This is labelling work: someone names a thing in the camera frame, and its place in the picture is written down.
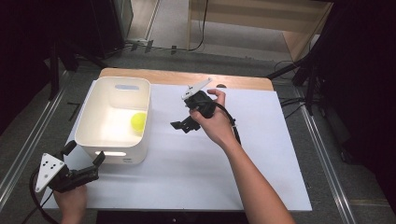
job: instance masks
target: gray floor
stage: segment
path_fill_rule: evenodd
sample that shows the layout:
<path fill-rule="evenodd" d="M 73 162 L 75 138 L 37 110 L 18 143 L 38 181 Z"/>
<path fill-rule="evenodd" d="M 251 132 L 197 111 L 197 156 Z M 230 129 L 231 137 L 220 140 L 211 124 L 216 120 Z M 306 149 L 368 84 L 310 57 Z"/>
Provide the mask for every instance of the gray floor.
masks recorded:
<path fill-rule="evenodd" d="M 155 32 L 160 33 L 160 30 L 155 31 L 155 29 L 157 28 L 154 25 L 151 37 L 155 37 Z M 231 29 L 230 32 L 237 32 L 235 30 L 232 31 L 233 27 L 228 27 L 227 29 Z M 160 35 L 157 36 L 154 43 L 161 44 L 160 39 L 161 41 L 168 41 L 163 37 L 160 38 Z M 288 59 L 288 57 L 282 56 L 285 46 L 280 37 L 278 36 L 273 39 L 279 45 L 279 48 L 274 48 L 272 51 L 277 51 L 278 53 L 272 55 L 264 53 L 263 55 L 267 58 L 254 56 L 254 52 L 256 51 L 248 50 L 249 47 L 244 45 L 241 48 L 234 48 L 233 43 L 237 44 L 239 42 L 237 40 L 230 40 L 227 44 L 223 45 L 232 47 L 223 49 L 219 55 L 213 52 L 220 52 L 220 50 L 209 43 L 205 45 L 205 49 L 208 51 L 204 53 L 180 51 L 175 55 L 171 55 L 168 50 L 153 49 L 150 53 L 144 53 L 144 49 L 141 48 L 136 51 L 125 50 L 107 59 L 106 63 L 110 66 L 120 68 L 146 68 L 231 76 L 263 77 L 274 71 L 276 62 Z M 9 197 L 7 197 L 7 202 L 2 207 L 0 213 L 0 223 L 21 223 L 24 217 L 34 208 L 34 204 L 28 193 L 30 173 L 37 167 L 43 152 L 54 153 L 64 145 L 76 119 L 71 118 L 75 107 L 69 103 L 82 103 L 92 81 L 97 79 L 100 73 L 100 70 L 89 62 L 81 61 L 80 64 L 81 66 L 76 73 L 67 73 L 70 77 L 70 82 L 65 88 L 64 96 L 50 119 L 47 128 L 37 142 L 30 160 L 21 173 L 21 177 L 18 179 Z M 279 69 L 285 65 L 287 63 L 281 63 L 276 68 Z M 283 78 L 280 77 L 274 80 L 274 87 L 279 97 L 295 97 L 295 89 L 290 85 L 290 81 L 288 80 L 292 76 L 293 73 L 290 72 L 282 76 Z M 36 121 L 48 103 L 47 97 L 49 94 L 49 87 L 43 89 L 15 118 L 3 135 L 0 136 L 1 181 L 4 180 L 12 163 L 20 153 L 25 140 L 35 127 Z M 290 105 L 285 107 L 284 114 L 289 114 L 296 106 Z M 316 109 L 314 111 L 314 120 L 318 125 L 320 135 L 335 172 L 351 204 L 357 223 L 396 223 L 396 216 L 392 213 L 381 189 L 376 184 L 373 174 L 362 166 L 348 165 L 341 161 L 339 156 L 340 147 L 336 143 L 327 121 L 319 115 Z M 313 205 L 313 212 L 294 212 L 292 213 L 293 216 L 297 223 L 343 223 L 328 179 L 318 159 L 318 153 L 304 121 L 302 110 L 290 116 L 287 119 L 287 124 L 307 186 L 308 195 Z M 60 217 L 58 211 L 49 212 L 57 218 Z M 94 223 L 95 220 L 96 211 L 90 210 L 84 223 Z M 30 223 L 44 223 L 44 219 L 39 214 L 35 214 L 30 219 Z"/>

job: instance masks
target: white table surface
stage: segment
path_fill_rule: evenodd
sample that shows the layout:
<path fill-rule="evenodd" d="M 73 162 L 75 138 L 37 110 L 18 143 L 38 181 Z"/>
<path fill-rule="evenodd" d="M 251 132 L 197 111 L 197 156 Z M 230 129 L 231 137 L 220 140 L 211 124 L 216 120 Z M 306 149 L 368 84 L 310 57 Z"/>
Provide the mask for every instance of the white table surface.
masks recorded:
<path fill-rule="evenodd" d="M 224 152 L 204 133 L 174 130 L 188 108 L 186 86 L 152 85 L 152 119 L 146 159 L 137 165 L 102 164 L 89 183 L 88 208 L 107 210 L 243 210 Z M 222 89 L 236 119 L 242 146 L 291 211 L 311 211 L 289 131 L 275 91 Z M 74 139 L 77 122 L 68 141 Z M 77 146 L 65 157 L 70 169 L 92 165 Z M 44 199 L 49 195 L 47 189 Z M 57 208 L 53 197 L 45 208 Z"/>

